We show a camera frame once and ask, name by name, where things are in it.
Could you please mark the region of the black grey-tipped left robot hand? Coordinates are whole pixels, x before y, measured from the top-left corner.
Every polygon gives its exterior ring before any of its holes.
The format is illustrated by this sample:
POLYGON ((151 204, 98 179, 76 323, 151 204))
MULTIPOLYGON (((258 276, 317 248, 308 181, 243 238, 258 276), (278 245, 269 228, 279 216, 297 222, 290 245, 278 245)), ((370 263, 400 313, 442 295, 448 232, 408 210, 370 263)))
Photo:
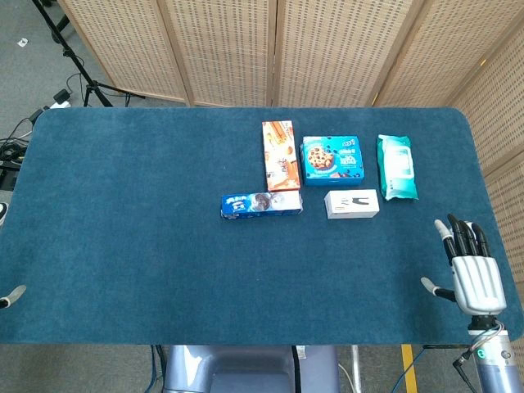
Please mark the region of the black grey-tipped left robot hand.
POLYGON ((6 309, 16 303, 26 291, 26 285, 19 285, 7 296, 0 297, 0 309, 6 309))

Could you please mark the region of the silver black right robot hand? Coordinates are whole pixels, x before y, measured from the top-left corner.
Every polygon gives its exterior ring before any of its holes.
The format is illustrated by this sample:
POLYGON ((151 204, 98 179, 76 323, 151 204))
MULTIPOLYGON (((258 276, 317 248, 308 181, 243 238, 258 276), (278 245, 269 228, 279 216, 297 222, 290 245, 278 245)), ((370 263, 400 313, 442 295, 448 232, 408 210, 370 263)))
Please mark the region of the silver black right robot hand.
POLYGON ((498 315, 507 307, 502 278, 481 226, 448 215, 449 224, 434 225, 445 249, 454 287, 437 286, 422 277, 421 284, 433 296, 454 302, 472 318, 470 331, 503 331, 498 315))

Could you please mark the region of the white small box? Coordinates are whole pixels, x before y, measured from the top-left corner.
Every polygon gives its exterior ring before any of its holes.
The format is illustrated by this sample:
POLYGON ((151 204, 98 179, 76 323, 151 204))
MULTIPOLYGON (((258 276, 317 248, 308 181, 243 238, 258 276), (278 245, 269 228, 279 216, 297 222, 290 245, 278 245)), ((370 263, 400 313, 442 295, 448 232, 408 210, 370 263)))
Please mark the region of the white small box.
POLYGON ((367 219, 380 211, 374 189, 331 190, 324 204, 329 219, 367 219))

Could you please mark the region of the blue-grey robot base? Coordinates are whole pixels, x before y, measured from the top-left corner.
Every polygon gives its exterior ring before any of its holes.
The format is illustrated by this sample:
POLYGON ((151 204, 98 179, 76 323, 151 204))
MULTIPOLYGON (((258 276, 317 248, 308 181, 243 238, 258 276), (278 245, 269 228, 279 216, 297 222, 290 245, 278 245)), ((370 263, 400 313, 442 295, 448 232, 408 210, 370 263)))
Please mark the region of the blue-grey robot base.
POLYGON ((169 348, 163 393, 340 393, 334 346, 169 348))

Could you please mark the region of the blue chocolate chip cookie box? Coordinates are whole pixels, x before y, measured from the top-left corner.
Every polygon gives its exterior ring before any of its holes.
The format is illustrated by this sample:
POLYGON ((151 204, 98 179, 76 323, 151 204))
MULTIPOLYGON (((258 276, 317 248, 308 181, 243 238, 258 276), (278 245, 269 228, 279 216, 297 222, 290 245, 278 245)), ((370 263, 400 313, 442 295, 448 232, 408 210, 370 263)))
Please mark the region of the blue chocolate chip cookie box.
POLYGON ((359 186, 364 162, 357 136, 305 136, 300 145, 306 186, 359 186))

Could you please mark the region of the blue Oreo cookie pack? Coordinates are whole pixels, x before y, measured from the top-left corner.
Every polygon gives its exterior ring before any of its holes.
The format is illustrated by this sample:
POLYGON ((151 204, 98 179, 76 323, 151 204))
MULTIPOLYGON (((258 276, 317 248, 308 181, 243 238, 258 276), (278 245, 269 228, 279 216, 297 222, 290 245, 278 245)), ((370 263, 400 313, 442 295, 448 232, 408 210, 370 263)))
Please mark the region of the blue Oreo cookie pack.
POLYGON ((263 216, 298 215, 303 210, 299 191, 256 192, 222 196, 221 216, 249 219, 263 216))

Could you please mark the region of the orange biscuit box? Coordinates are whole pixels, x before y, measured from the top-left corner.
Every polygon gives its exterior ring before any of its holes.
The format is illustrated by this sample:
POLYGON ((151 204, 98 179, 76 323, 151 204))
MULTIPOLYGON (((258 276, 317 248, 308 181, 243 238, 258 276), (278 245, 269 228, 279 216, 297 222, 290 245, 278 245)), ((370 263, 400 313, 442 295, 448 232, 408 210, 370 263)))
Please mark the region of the orange biscuit box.
POLYGON ((262 123, 264 164, 270 192, 300 189, 300 175, 292 122, 273 120, 262 123))

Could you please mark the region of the blue felt table mat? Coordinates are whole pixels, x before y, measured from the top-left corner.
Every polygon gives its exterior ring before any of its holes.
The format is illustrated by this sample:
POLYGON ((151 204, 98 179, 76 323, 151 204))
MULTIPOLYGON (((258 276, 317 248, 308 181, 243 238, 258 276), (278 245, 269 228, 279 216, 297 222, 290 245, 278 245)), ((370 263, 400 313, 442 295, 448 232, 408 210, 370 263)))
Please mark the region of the blue felt table mat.
POLYGON ((524 334, 517 288, 466 117, 452 108, 70 108, 44 112, 0 228, 0 343, 455 344, 469 317, 434 220, 481 225, 524 334), (298 215, 224 219, 229 193, 266 189, 262 124, 297 138, 355 135, 363 187, 376 139, 410 138, 418 199, 329 219, 304 187, 298 215))

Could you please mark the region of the teal wet wipes pack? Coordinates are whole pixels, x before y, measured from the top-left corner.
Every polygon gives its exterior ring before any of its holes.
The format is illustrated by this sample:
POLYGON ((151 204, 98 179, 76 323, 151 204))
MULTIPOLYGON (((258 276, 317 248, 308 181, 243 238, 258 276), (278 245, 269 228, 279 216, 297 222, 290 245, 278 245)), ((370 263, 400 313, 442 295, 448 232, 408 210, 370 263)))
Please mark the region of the teal wet wipes pack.
POLYGON ((407 136, 377 136, 377 164, 381 194, 392 199, 418 199, 411 141, 407 136))

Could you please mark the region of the metal table leg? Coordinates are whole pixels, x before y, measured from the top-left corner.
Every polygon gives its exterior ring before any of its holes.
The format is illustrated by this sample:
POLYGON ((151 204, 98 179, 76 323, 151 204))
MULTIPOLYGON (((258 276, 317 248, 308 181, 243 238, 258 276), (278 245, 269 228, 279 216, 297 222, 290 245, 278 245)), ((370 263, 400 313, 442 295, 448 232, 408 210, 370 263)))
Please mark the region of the metal table leg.
POLYGON ((362 382, 359 362, 359 347, 357 345, 350 346, 351 364, 352 364, 352 385, 354 393, 362 393, 362 382))

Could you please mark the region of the black tripod stand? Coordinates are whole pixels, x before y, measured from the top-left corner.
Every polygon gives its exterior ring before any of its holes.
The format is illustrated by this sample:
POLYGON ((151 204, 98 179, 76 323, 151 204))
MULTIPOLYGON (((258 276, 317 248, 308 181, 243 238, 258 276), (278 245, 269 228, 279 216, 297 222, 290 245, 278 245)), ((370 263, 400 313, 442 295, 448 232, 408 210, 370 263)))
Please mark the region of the black tripod stand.
POLYGON ((113 107, 111 101, 107 98, 105 94, 105 90, 111 90, 112 92, 119 93, 125 97, 124 106, 129 106, 129 101, 132 97, 136 97, 139 99, 145 99, 146 97, 137 94, 132 93, 128 90, 124 90, 121 88, 117 88, 108 84, 100 83, 96 81, 95 79, 92 79, 88 72, 86 71, 84 64, 85 62, 81 60, 75 53, 75 51, 69 46, 69 44, 66 42, 64 37, 61 34, 61 31, 56 27, 54 22, 52 21, 51 17, 48 15, 48 13, 45 11, 44 6, 40 2, 40 0, 31 0, 42 18, 44 19, 47 27, 51 30, 52 37, 55 37, 58 40, 58 43, 62 46, 62 55, 64 57, 70 58, 73 63, 75 64, 76 68, 79 71, 80 76, 85 80, 85 92, 83 95, 83 107, 89 106, 89 98, 91 94, 93 93, 97 98, 98 101, 104 106, 104 107, 113 107))

